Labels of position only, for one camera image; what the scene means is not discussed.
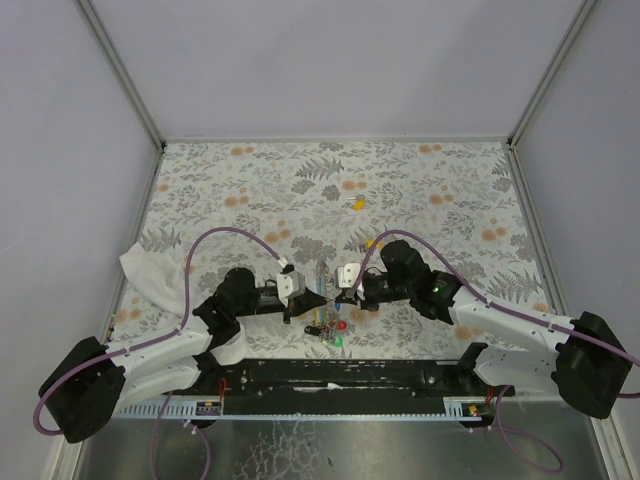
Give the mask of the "metal keyring organizer with keys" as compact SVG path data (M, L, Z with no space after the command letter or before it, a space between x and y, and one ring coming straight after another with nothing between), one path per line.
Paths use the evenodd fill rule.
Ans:
M347 323L339 318L338 309L331 298L334 280L324 261L316 263L315 281L316 293L328 298L329 302L313 310L313 321L305 326L304 333L333 348L341 348L344 343L342 333L346 331Z

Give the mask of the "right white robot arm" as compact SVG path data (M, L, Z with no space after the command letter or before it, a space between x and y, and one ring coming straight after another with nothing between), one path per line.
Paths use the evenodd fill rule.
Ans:
M429 320L479 329L516 348L467 347L459 361L485 384L557 394L587 416L610 415L632 362L602 317L584 312L572 318L502 305L453 271L431 269L404 240L384 246L381 259L385 268L377 273L361 263L338 267L337 302L376 311L384 303L408 301Z

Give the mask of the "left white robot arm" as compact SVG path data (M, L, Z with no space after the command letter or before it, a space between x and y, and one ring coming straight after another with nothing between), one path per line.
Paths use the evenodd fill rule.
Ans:
M262 287L251 270L234 268L182 326L133 341L78 342L39 388L36 409L49 412L67 442L84 441L114 414L157 395L216 390L220 369L244 358L231 349L240 318L280 313L289 322L327 302L292 266Z

